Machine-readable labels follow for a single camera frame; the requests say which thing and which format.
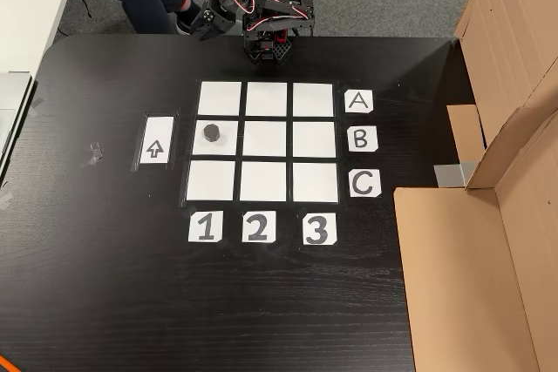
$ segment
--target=white desk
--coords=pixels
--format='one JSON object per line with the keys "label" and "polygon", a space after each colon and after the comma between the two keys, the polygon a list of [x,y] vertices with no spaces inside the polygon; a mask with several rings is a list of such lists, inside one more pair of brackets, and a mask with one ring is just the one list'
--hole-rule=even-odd
{"label": "white desk", "polygon": [[0,0],[0,72],[37,75],[66,0]]}

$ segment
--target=black table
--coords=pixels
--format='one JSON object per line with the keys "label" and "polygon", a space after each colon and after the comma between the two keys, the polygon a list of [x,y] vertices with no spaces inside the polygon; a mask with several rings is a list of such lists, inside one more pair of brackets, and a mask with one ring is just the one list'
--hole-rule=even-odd
{"label": "black table", "polygon": [[[222,242],[188,242],[179,197],[200,80],[372,89],[374,112],[339,130],[378,127],[373,157],[343,163],[380,169],[381,197],[335,209],[335,246],[302,245],[298,207],[278,211],[269,247],[241,243],[241,207]],[[44,102],[2,182],[0,355],[24,371],[414,370],[391,193],[436,186],[432,165],[458,162],[446,105],[473,102],[459,43],[301,37],[274,66],[252,65],[239,37],[77,36],[37,81]],[[144,112],[176,110],[174,168],[131,172]],[[102,160],[83,165],[97,142]]]}

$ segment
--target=orange object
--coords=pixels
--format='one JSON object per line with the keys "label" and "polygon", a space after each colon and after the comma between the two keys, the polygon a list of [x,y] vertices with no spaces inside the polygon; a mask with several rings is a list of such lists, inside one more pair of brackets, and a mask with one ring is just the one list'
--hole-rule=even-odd
{"label": "orange object", "polygon": [[2,356],[0,356],[0,366],[3,366],[8,372],[21,372],[21,370],[9,363]]}

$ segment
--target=up arrow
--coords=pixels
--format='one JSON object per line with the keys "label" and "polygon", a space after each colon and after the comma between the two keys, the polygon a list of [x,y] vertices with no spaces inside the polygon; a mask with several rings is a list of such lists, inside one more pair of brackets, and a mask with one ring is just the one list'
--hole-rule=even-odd
{"label": "up arrow", "polygon": [[146,151],[151,153],[152,159],[157,159],[157,154],[164,152],[163,147],[159,144],[159,140],[155,140],[155,142],[151,144]]}

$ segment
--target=black puck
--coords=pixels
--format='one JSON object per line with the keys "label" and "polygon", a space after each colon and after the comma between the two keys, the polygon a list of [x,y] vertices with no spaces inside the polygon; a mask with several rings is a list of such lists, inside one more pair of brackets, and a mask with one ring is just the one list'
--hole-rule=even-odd
{"label": "black puck", "polygon": [[212,143],[214,141],[217,141],[221,136],[221,134],[219,133],[219,127],[215,124],[206,125],[206,127],[203,129],[203,135],[207,141]]}

